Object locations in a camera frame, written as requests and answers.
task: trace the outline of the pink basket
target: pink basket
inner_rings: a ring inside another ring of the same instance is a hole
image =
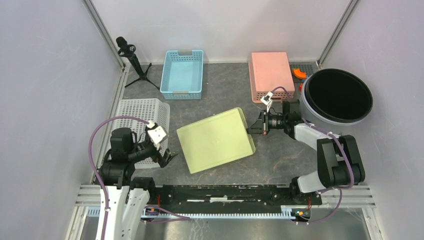
[[[274,92],[275,101],[292,98],[295,94],[289,59],[285,52],[253,52],[249,61],[250,89],[252,101],[261,103],[261,98],[278,86],[284,87]]]

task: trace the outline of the blue plastic basket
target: blue plastic basket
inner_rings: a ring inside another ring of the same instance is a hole
[[[160,92],[166,100],[202,98],[203,50],[170,50],[163,64]]]

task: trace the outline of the white plastic basket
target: white plastic basket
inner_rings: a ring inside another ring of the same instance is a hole
[[[170,128],[170,106],[168,103],[161,102],[157,98],[120,100],[116,116],[131,116],[146,121],[152,120],[158,125],[164,127],[166,131],[169,131]],[[142,134],[141,141],[143,141],[146,135],[143,134],[145,132],[145,127],[146,125],[144,123],[136,120],[118,119],[113,122],[112,129],[130,128],[132,131],[137,133],[138,138]],[[168,147],[168,140],[166,139],[163,141],[160,146],[160,153],[163,155]],[[152,169],[159,167],[159,163],[153,162],[150,157],[135,164],[136,169]]]

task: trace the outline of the microphone stand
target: microphone stand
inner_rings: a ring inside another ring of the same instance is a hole
[[[146,69],[145,72],[143,72],[142,66],[140,65],[139,59],[137,58],[137,55],[134,53],[136,51],[136,46],[132,44],[128,44],[127,41],[119,36],[116,39],[116,43],[119,47],[118,54],[122,58],[127,58],[129,63],[134,68],[135,72],[138,74],[138,78],[127,85],[125,85],[125,88],[132,85],[133,83],[136,83],[138,81],[146,81],[151,83],[157,90],[160,90],[158,86],[156,86],[153,82],[151,82],[147,78],[147,73],[149,72],[150,67],[152,66],[152,63],[150,63]]]

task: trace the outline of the white wall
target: white wall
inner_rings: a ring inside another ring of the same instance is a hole
[[[360,1],[324,62],[361,78],[373,110],[355,127],[389,240],[423,239],[424,2]]]
[[[316,60],[349,0],[93,0],[113,39],[137,47],[141,62],[167,50],[203,49],[211,62],[243,62],[252,52],[285,51]]]
[[[120,68],[80,0],[0,6],[0,239],[64,239]]]

